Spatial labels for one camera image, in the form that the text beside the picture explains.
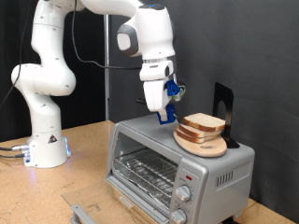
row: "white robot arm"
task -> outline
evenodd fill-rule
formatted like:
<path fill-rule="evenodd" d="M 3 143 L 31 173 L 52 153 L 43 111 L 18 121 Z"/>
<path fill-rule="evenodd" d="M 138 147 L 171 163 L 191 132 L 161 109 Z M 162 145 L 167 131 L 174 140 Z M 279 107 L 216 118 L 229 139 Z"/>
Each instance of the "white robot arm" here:
<path fill-rule="evenodd" d="M 41 64 L 23 64 L 16 88 L 30 109 L 32 136 L 25 151 L 25 165 L 49 168 L 63 164 L 69 156 L 62 135 L 60 108 L 50 98 L 69 95 L 76 78 L 67 67 L 63 54 L 64 18 L 74 10 L 88 8 L 96 14 L 122 15 L 131 18 L 118 31 L 120 50 L 128 56 L 142 55 L 140 79 L 150 111 L 160 122 L 175 120 L 172 98 L 179 100 L 183 91 L 176 80 L 176 56 L 173 29 L 168 11 L 161 5 L 144 6 L 138 0 L 39 0 L 34 19 L 32 47 Z M 11 80 L 18 77 L 15 67 Z"/>
<path fill-rule="evenodd" d="M 177 85 L 175 32 L 167 8 L 144 5 L 137 0 L 81 0 L 96 14 L 122 15 L 131 18 L 118 31 L 118 44 L 127 56 L 142 55 L 140 80 L 149 111 L 157 112 L 161 124 L 175 121 L 176 109 L 169 102 L 179 101 L 185 87 Z"/>

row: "black background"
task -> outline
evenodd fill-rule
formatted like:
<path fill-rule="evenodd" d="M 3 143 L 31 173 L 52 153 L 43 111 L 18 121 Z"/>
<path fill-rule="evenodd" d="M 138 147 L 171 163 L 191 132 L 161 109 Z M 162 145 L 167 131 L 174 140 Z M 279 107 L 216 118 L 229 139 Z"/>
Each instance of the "black background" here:
<path fill-rule="evenodd" d="M 299 222 L 299 2 L 295 0 L 150 1 L 177 26 L 178 79 L 187 85 L 180 117 L 212 114 L 215 82 L 235 94 L 232 137 L 256 152 L 250 196 Z M 111 63 L 140 65 L 119 53 L 112 17 Z M 114 122 L 148 115 L 137 71 L 110 71 Z"/>
<path fill-rule="evenodd" d="M 11 87 L 12 69 L 19 64 L 21 33 L 29 0 L 0 1 L 0 102 Z M 23 44 L 22 63 L 40 63 L 32 50 L 31 35 L 37 0 L 33 0 Z M 74 72 L 77 86 L 69 96 L 52 97 L 62 111 L 63 129 L 105 119 L 105 71 L 94 64 L 80 63 L 71 38 L 72 13 L 65 19 L 64 57 Z M 76 16 L 75 38 L 79 56 L 104 63 L 104 17 L 88 10 Z M 0 142 L 31 135 L 29 109 L 21 93 L 14 91 L 0 111 Z"/>

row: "wooden table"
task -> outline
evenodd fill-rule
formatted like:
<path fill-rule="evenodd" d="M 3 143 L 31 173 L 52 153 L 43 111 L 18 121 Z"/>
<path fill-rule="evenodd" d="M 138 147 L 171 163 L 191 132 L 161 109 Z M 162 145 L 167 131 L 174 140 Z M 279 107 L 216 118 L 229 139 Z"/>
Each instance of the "wooden table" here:
<path fill-rule="evenodd" d="M 0 224 L 70 223 L 73 211 L 62 194 L 88 187 L 106 177 L 113 125 L 111 121 L 103 121 L 63 130 L 72 156 L 55 168 L 25 167 L 22 159 L 0 158 Z M 4 142 L 0 147 L 24 144 L 26 140 Z M 13 153 L 1 151 L 1 154 Z M 294 223 L 253 200 L 249 200 L 249 206 L 237 221 L 242 224 Z"/>

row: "black cable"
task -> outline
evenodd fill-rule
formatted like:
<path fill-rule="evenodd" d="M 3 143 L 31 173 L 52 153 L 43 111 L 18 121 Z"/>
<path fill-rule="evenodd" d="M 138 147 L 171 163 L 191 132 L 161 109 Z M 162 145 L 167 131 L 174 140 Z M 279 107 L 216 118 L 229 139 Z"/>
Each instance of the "black cable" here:
<path fill-rule="evenodd" d="M 127 68 L 127 67 L 118 67 L 118 66 L 103 66 L 102 64 L 99 64 L 98 62 L 95 62 L 95 61 L 84 61 L 84 60 L 82 60 L 82 59 L 78 56 L 78 52 L 77 52 L 77 48 L 76 48 L 76 44 L 75 44 L 74 27 L 75 27 L 76 9 L 77 9 L 77 0 L 75 0 L 75 10 L 74 10 L 74 14 L 73 14 L 72 38 L 73 38 L 74 49 L 75 49 L 75 52 L 76 52 L 76 55 L 77 55 L 77 58 L 78 58 L 79 61 L 81 61 L 82 63 L 95 63 L 96 65 L 98 65 L 98 66 L 101 67 L 101 68 L 124 69 L 124 70 L 138 70 L 138 69 L 141 69 L 141 67 Z"/>
<path fill-rule="evenodd" d="M 11 147 L 0 147 L 2 151 L 12 151 Z"/>
<path fill-rule="evenodd" d="M 15 155 L 15 156 L 0 155 L 0 157 L 3 157 L 3 158 L 23 158 L 23 157 L 25 157 L 25 155 L 24 154 L 18 154 L 18 155 Z"/>
<path fill-rule="evenodd" d="M 13 88 L 15 87 L 15 85 L 17 84 L 17 81 L 19 80 L 19 77 L 20 77 L 20 73 L 21 73 L 21 50 L 22 50 L 22 44 L 23 44 L 23 41 L 24 41 L 24 36 L 25 36 L 25 32 L 26 32 L 26 29 L 27 29 L 27 24 L 28 24 L 28 18 L 29 18 L 29 11 L 30 11 L 30 6 L 31 6 L 31 1 L 32 0 L 29 0 L 29 4 L 28 4 L 28 11 L 27 11 L 27 17 L 26 17 L 26 22 L 25 22 L 25 27 L 22 31 L 22 34 L 21 34 L 21 45 L 20 45 L 20 67 L 19 67 L 19 74 L 17 76 L 17 79 L 15 80 L 15 82 L 12 84 L 12 87 L 10 88 L 10 90 L 8 91 L 6 97 L 4 98 L 4 100 L 2 101 L 1 105 L 0 105 L 0 111 L 1 111 L 1 108 L 4 104 L 4 102 L 7 100 L 8 96 L 10 95 L 11 91 L 13 90 Z"/>

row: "plate holder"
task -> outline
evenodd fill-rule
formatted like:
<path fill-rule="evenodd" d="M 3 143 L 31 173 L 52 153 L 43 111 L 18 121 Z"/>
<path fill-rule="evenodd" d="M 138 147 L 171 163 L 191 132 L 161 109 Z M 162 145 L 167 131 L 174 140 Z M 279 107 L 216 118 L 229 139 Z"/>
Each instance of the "plate holder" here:
<path fill-rule="evenodd" d="M 234 102 L 233 91 L 221 85 L 219 82 L 216 82 L 213 104 L 213 117 L 218 116 L 218 107 L 221 101 L 223 101 L 225 105 L 225 128 L 224 133 L 222 133 L 221 136 L 225 140 L 228 148 L 239 148 L 240 145 L 231 137 Z"/>

